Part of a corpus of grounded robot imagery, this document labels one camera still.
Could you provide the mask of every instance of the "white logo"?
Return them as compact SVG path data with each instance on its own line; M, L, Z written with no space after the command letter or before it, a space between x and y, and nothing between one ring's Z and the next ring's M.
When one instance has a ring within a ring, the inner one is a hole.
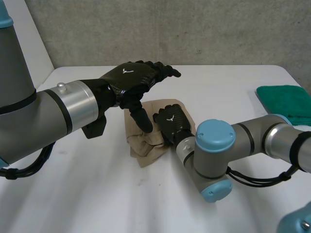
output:
M166 119L166 120L170 120L170 121L173 121L173 119L174 119L174 115L173 115L173 117L172 117L171 119Z
M131 71L126 71L125 69L123 69L123 74L125 74L125 73L131 73L131 72L134 72L133 70L131 70Z

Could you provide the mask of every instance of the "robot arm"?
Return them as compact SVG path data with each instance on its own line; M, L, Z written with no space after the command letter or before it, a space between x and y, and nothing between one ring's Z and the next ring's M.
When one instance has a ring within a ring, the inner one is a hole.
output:
M173 121L166 120L173 116ZM227 175L248 186L268 187L288 180L298 169L311 172L311 133L296 130L283 116L266 115L234 125L206 120L198 126L195 136L178 105L159 110L154 120L164 137L174 144L179 159L208 202L221 200L231 192ZM280 158L292 167L271 179L246 177L228 167L231 161L257 153Z
M181 76L160 62L138 61L121 64L99 79L36 92L3 0L0 61L0 168L51 145L43 149L47 155L55 141L79 128L87 138L102 135L104 113L113 106L129 109L137 125L150 133L153 127L140 103L143 94L167 77Z

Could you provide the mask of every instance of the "black cable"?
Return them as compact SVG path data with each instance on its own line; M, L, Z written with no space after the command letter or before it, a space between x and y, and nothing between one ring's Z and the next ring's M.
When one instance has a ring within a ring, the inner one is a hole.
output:
M282 172L278 177L274 178L268 178L268 179L257 179L252 178L249 176L245 176L241 174L238 171L232 170L230 167L227 168L226 174L236 180L239 183L242 183L244 185L250 186L250 187L257 187L257 188L263 188L263 187L271 187L273 185L276 185L278 183L281 183L283 181L287 181L291 178L291 176L298 171L298 168L295 166L291 166L287 171Z
M17 178L29 177L36 174L49 159L55 142L44 147L39 154L38 158L28 167L23 169L9 168L0 169L0 176L5 177L8 180L16 180Z

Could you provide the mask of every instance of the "robotic hand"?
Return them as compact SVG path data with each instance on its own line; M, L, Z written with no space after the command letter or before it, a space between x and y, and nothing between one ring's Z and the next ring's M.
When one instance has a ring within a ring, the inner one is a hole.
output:
M142 108L140 100L152 86L171 76L180 77L181 74L171 66L164 66L161 62L137 61L121 64L99 80L83 80L83 82L92 88L92 85L98 83L97 86L101 86L101 83L106 81L114 94L111 105L113 103L121 109L129 109L140 129L145 133L151 133L152 123Z
M153 115L154 122L158 124L166 144L177 146L184 138L194 136L191 125L178 104L167 105Z

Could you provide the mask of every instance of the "black band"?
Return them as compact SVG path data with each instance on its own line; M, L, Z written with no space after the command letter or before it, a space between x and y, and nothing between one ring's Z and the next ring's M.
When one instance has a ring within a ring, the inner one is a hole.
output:
M291 164L294 165L295 167L299 168L302 171L304 171L304 170L299 165L298 154L299 154L299 150L300 150L301 146L303 145L303 143L307 139L309 139L310 137L311 137L310 131L300 133L298 135L298 137L295 139L295 141L293 142L291 149L290 149Z
M67 107L64 105L60 97L55 92L49 89L45 90L45 92L48 93L49 96L53 98L53 100L55 100L60 111L62 111L62 114L66 122L66 126L67 126L67 135L70 134L72 132L72 121L71 121L71 117L70 117Z
M16 172L18 171L17 168L10 168L7 169L6 173L5 173L5 177L7 180L16 180Z
M249 152L249 155L252 155L254 153L254 150L255 150L255 142L254 142L253 136L252 136L251 132L249 131L249 129L245 125L243 125L242 123L238 123L237 125L240 125L245 130L245 132L249 138L249 142L251 144L251 150Z
M203 178L205 178L205 179L209 179L209 180L216 180L216 179L219 179L219 178L221 178L221 177L223 177L223 176L225 175L225 173L224 173L224 174L221 175L221 176L217 176L217 177L208 177L208 176L202 175L200 172L198 172L197 169L195 169L195 167L193 167L193 168L194 168L196 174L198 174L199 176L201 176L201 177L203 177Z
M186 165L186 161L194 154L194 151L193 152L190 152L184 159L184 166Z
M37 92L35 90L35 92L33 92L29 97L27 97L27 98L25 98L25 99L23 99L17 103L13 103L13 104L1 107L0 108L0 115L10 113L10 112L14 112L18 109L24 108L27 105L34 102L36 98L37 98Z
M282 123L284 123L284 122L278 122L278 123L273 124L273 125L270 126L270 127L267 129L267 131L263 134L262 141L261 141L261 149L262 149L263 153L267 154L266 148L265 148L264 144L265 144L266 138L267 138L267 136L268 136L268 133L269 133L270 130L273 129L276 125L279 125L279 124L282 124Z

